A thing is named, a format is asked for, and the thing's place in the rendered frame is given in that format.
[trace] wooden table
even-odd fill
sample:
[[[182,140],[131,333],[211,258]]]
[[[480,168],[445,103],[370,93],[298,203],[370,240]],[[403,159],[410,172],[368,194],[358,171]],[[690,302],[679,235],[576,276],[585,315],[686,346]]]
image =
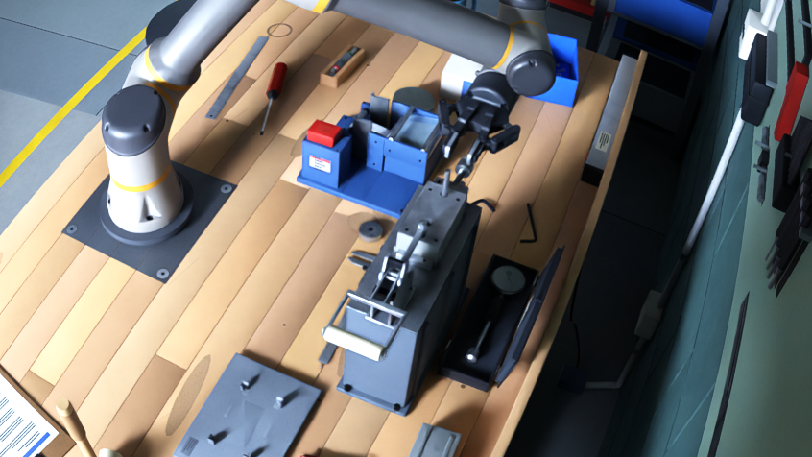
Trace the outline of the wooden table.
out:
[[[277,23],[292,33],[271,38],[219,119],[206,119],[256,37]],[[349,44],[366,49],[365,63],[337,89],[319,85],[319,72]],[[574,108],[526,98],[516,104],[511,121],[522,127],[520,139],[483,156],[466,180],[471,201],[496,204],[493,214],[483,211],[468,286],[475,288],[493,254],[541,269],[565,245],[561,265],[501,388],[484,393],[432,374],[403,418],[336,391],[338,356],[327,366],[317,361],[320,329],[363,274],[347,254],[382,244],[360,241],[357,228],[386,217],[296,184],[296,146],[315,119],[357,112],[372,92],[391,98],[403,86],[421,86],[438,96],[448,57],[335,12],[260,0],[203,63],[170,136],[172,160],[238,183],[237,190],[161,284],[60,233],[107,175],[94,129],[0,235],[0,365],[48,412],[57,399],[70,399],[96,448],[125,457],[171,455],[235,352],[323,390],[290,455],[405,456],[424,422],[462,433],[458,455],[504,454],[581,268],[645,57],[600,187],[580,175],[615,60],[581,50]],[[288,82],[259,136],[277,61],[288,64]],[[532,237],[528,202],[538,241],[519,244]]]

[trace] red screwdriver handle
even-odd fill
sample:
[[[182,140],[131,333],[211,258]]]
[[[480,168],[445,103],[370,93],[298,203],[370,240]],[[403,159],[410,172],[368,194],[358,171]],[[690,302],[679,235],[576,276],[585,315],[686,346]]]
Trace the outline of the red screwdriver handle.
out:
[[[268,90],[265,95],[275,100],[279,94],[282,93],[282,86],[285,85],[285,75],[288,73],[288,65],[284,62],[279,62],[274,66],[274,73],[271,74],[271,82],[268,83]]]

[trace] screwdriver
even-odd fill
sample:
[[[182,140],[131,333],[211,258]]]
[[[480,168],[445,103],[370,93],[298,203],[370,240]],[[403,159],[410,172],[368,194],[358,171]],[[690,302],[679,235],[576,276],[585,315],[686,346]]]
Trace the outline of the screwdriver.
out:
[[[276,97],[282,93],[282,86],[285,85],[285,75],[288,73],[288,65],[279,62],[274,66],[274,72],[271,74],[271,82],[268,83],[268,90],[265,95],[268,96],[268,109],[265,110],[265,120],[262,121],[262,130],[259,134],[265,133],[265,124],[268,123],[268,114],[271,112],[271,104],[276,100]]]

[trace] white label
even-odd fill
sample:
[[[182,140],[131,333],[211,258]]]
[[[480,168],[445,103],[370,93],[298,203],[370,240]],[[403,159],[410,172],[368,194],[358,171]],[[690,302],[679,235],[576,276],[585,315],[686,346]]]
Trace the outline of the white label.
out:
[[[598,144],[595,145],[598,151],[603,151],[604,153],[609,148],[609,143],[611,142],[611,135],[606,132],[601,132],[601,136],[598,137]]]
[[[0,376],[0,457],[32,457],[57,437],[57,430]]]
[[[327,159],[311,155],[309,164],[310,168],[315,168],[325,173],[330,173],[330,161]]]

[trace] red button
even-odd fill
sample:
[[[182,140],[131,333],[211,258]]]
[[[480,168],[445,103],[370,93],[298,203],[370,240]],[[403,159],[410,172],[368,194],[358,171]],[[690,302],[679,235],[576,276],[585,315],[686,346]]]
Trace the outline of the red button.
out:
[[[323,121],[316,121],[307,129],[307,140],[319,143],[328,148],[336,145],[341,137],[341,127],[328,124]]]

